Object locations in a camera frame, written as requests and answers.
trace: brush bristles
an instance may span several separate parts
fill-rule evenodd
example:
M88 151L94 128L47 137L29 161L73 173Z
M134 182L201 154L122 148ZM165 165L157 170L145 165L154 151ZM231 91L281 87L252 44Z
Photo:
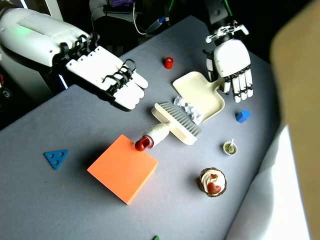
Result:
M175 106L170 102L160 103L159 105L174 117L182 126L184 126L192 135L197 137L201 133L201 129L184 111L182 111L181 107Z

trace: blue block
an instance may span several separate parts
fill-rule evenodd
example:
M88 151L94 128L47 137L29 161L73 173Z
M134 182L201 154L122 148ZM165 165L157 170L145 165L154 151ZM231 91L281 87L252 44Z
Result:
M55 170L58 170L60 168L61 164L66 159L66 156L68 155L68 153L69 153L69 151L67 149L64 149L64 150L58 150L58 151L45 152L44 156L49 161L51 166Z
M235 118L239 123L244 123L248 118L251 117L251 114L247 110L242 110L240 113L238 113Z

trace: blue cube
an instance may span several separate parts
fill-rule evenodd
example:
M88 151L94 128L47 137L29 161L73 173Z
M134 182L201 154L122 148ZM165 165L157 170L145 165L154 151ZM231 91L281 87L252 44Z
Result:
M238 113L235 118L239 123L244 123L248 118L251 117L251 114L247 110L242 110L240 113Z

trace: blue triangle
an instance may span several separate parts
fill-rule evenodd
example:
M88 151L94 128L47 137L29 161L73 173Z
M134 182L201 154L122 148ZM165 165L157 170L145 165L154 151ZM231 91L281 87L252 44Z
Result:
M67 157L68 153L69 151L67 149L63 149L58 151L48 151L45 152L44 155L51 164L51 166L55 170L58 170L61 164L64 162L65 158Z

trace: white cup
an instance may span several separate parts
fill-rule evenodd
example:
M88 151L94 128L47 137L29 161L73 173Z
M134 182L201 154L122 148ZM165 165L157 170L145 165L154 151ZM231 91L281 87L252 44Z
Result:
M235 143L233 143L233 145L232 145L233 148L234 148L234 152L233 152L233 153L230 153L228 150L226 150L226 149L229 148L230 144L231 144L231 141L226 141L226 142L223 144L223 152L224 152L225 154L227 154L227 155L230 155L230 156L236 155L237 152L238 152L238 147L237 147L237 145L235 145Z

